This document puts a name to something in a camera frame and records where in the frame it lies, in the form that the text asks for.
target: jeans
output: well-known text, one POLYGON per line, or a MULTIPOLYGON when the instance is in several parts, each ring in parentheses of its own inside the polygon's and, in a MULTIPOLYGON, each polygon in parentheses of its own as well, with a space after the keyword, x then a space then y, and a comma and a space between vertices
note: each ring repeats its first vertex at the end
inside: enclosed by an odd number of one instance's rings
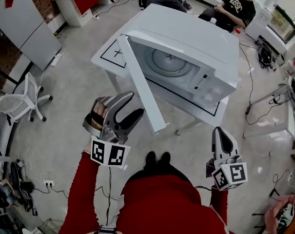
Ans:
POLYGON ((132 181, 135 179, 140 179, 140 178, 144 178, 144 177, 152 177, 152 176, 158 176, 158 175, 174 175, 179 177, 180 179, 187 181, 189 183, 190 180, 187 178, 187 176, 185 176, 182 172, 180 172, 177 168, 175 168, 174 166, 170 165, 169 163, 163 163, 160 161, 158 161, 158 164, 154 164, 154 165, 148 165, 146 164, 144 166, 144 169, 141 171, 138 171, 136 174, 132 175, 128 181, 132 181))
POLYGON ((146 7, 151 3, 162 5, 186 13, 186 9, 183 7, 182 3, 180 3, 179 0, 147 0, 146 7))
POLYGON ((234 22, 232 22, 232 20, 230 20, 227 16, 216 11, 212 7, 205 9, 205 11, 198 18, 205 21, 210 21, 211 18, 215 18, 216 26, 218 26, 219 28, 224 29, 228 32, 232 32, 234 29, 234 22))

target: person's leg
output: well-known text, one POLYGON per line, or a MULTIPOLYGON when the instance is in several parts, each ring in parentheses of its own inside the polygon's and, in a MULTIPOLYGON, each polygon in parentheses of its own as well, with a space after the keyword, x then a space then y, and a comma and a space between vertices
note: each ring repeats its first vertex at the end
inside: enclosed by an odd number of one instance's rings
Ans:
POLYGON ((219 14, 218 11, 216 11, 214 8, 210 7, 210 8, 205 9, 205 11, 201 15, 199 15, 198 18, 203 19, 205 21, 210 21, 211 18, 215 18, 217 21, 218 20, 217 18, 219 17, 218 14, 219 14))
POLYGON ((170 153, 165 152, 160 161, 157 164, 157 175, 174 175, 180 179, 190 182, 187 176, 180 172, 177 168, 170 164, 171 156, 170 153))
POLYGON ((179 2, 179 0, 147 0, 146 6, 153 4, 162 5, 168 8, 172 8, 175 10, 179 10, 186 13, 186 9, 183 5, 179 2))
POLYGON ((143 170, 138 171, 137 173, 135 173, 134 175, 132 175, 127 183, 129 181, 135 180, 135 179, 139 179, 139 178, 143 178, 143 177, 151 177, 151 176, 155 176, 156 175, 156 168, 157 168, 157 161, 156 161, 156 154, 155 152, 149 152, 146 156, 146 163, 145 166, 143 168, 143 170))

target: white microwave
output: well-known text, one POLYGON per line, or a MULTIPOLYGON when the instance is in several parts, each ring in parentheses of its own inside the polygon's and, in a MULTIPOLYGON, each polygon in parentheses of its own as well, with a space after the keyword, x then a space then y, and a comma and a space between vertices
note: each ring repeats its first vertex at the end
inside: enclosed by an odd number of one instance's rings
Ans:
MULTIPOLYGON (((217 107, 236 90, 238 38, 180 11, 151 4, 104 46, 92 62, 115 75, 131 76, 142 100, 147 93, 140 93, 140 86, 148 87, 143 79, 203 109, 217 107)), ((153 98, 145 101, 157 107, 153 98)), ((149 114, 148 103, 143 104, 151 119, 155 111, 149 114)))

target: concrete floor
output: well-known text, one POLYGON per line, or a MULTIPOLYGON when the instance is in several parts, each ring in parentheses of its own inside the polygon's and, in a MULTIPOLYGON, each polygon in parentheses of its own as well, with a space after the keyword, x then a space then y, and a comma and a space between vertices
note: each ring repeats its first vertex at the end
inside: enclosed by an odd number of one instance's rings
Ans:
MULTIPOLYGON (((190 1, 193 9, 191 14, 200 14, 207 6, 193 0, 190 1)), ((107 11, 108 6, 99 11, 107 11)), ((56 67, 49 67, 43 77, 43 94, 51 94, 54 100, 41 107, 47 117, 41 122, 35 117, 34 122, 23 121, 19 129, 20 158, 25 159, 28 148, 34 151, 34 157, 28 152, 27 161, 40 179, 53 177, 56 190, 68 192, 74 178, 83 146, 88 141, 88 134, 82 127, 83 118, 90 110, 94 99, 99 96, 113 95, 115 91, 106 73, 91 63, 91 57, 123 24, 140 11, 137 0, 129 0, 122 6, 113 8, 109 13, 102 14, 100 20, 92 19, 82 28, 67 27, 59 39, 65 53, 56 67)), ((240 36, 243 44, 253 46, 250 38, 240 36)), ((254 91, 252 98, 259 98, 275 89, 281 82, 281 75, 277 72, 262 70, 256 60, 256 50, 243 46, 252 67, 254 91)), ((42 72, 33 68, 32 73, 40 81, 42 72)), ((229 228, 237 234, 254 233, 252 227, 259 223, 259 217, 251 217, 254 212, 260 212, 272 203, 268 194, 274 187, 274 174, 281 175, 286 169, 293 170, 295 163, 287 152, 292 146, 289 135, 285 132, 261 137, 243 139, 242 134, 247 127, 245 110, 248 106, 251 90, 249 66, 245 56, 240 52, 239 82, 237 91, 229 100, 222 127, 229 131, 237 140, 241 154, 248 165, 249 182, 229 192, 228 219, 229 228), (270 151, 282 151, 283 155, 269 157, 270 151)), ((175 130, 193 119, 186 113, 157 99, 157 103, 166 122, 170 125, 157 138, 146 137, 143 142, 137 143, 140 130, 144 124, 139 123, 136 133, 131 134, 129 143, 132 149, 127 159, 127 169, 112 168, 112 196, 117 197, 127 179, 143 167, 146 154, 155 150, 158 157, 169 151, 172 155, 172 164, 185 173, 194 186, 210 187, 211 179, 205 178, 206 162, 212 157, 211 141, 212 130, 210 125, 202 124, 193 128, 189 133, 181 136, 174 134, 175 130)), ((248 116, 249 121, 255 121, 269 109, 268 102, 254 106, 248 116)), ((285 105, 275 107, 267 117, 263 117, 258 126, 274 124, 284 118, 285 105)), ((12 143, 11 155, 18 157, 17 135, 12 143)), ((45 187, 34 178, 27 168, 35 187, 44 190, 45 187)), ((278 189, 288 190, 287 176, 280 181, 278 189)), ((109 170, 100 167, 97 176, 97 187, 103 186, 108 193, 109 170)), ((200 189, 202 203, 209 205, 210 192, 200 189)), ((67 199, 62 193, 51 192, 42 194, 33 192, 34 204, 39 216, 33 218, 31 213, 24 213, 18 209, 21 217, 30 228, 39 225, 48 218, 64 220, 67 211, 67 199)), ((108 200, 101 191, 95 194, 95 208, 100 224, 105 224, 105 213, 108 200)), ((115 201, 112 201, 110 216, 114 213, 115 201)))

